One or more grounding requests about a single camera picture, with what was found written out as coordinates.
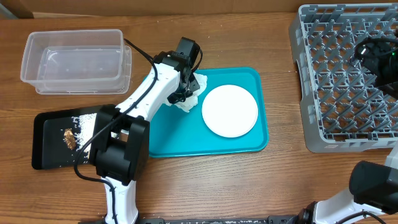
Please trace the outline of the white napkin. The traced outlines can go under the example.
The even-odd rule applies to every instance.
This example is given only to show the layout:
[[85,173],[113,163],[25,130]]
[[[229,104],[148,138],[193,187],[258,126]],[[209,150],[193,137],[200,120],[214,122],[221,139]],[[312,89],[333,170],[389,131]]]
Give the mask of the white napkin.
[[198,97],[206,90],[208,81],[208,77],[206,75],[194,73],[194,76],[197,79],[200,88],[194,91],[192,96],[189,96],[184,102],[171,104],[168,100],[165,100],[164,104],[167,106],[176,106],[184,112],[189,113],[190,110],[198,104]]

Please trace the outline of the large white dinner plate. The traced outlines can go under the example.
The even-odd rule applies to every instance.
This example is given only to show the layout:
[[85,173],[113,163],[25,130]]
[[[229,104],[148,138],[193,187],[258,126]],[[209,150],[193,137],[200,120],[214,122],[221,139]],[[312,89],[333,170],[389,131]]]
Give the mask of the large white dinner plate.
[[224,138],[237,138],[252,130],[259,109],[246,89],[237,85],[221,85],[205,96],[201,114],[212,132]]

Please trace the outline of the brown food scrap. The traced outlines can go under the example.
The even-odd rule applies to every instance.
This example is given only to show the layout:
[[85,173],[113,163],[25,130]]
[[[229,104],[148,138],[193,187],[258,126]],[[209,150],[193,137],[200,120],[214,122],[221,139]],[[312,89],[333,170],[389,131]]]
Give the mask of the brown food scrap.
[[70,150],[75,150],[76,140],[71,128],[68,128],[64,131],[63,139],[67,145],[67,148],[69,148]]

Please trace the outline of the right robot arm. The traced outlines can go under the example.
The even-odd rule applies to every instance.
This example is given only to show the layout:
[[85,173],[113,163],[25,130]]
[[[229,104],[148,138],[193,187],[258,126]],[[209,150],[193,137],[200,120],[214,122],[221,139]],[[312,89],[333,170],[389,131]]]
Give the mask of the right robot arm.
[[[353,58],[376,76],[375,86],[397,98],[397,38],[368,37],[356,45]],[[328,200],[312,202],[288,223],[355,223],[397,213],[397,146],[383,165],[358,162],[347,189]]]

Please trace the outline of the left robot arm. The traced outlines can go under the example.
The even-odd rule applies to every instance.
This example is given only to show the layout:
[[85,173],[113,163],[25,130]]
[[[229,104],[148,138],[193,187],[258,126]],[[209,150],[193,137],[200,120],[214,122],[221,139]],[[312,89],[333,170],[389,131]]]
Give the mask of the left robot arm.
[[200,86],[194,76],[203,52],[161,52],[149,61],[150,73],[136,91],[117,106],[96,114],[90,164],[106,189],[104,223],[136,223],[136,182],[149,157],[150,122],[165,102],[183,103]]

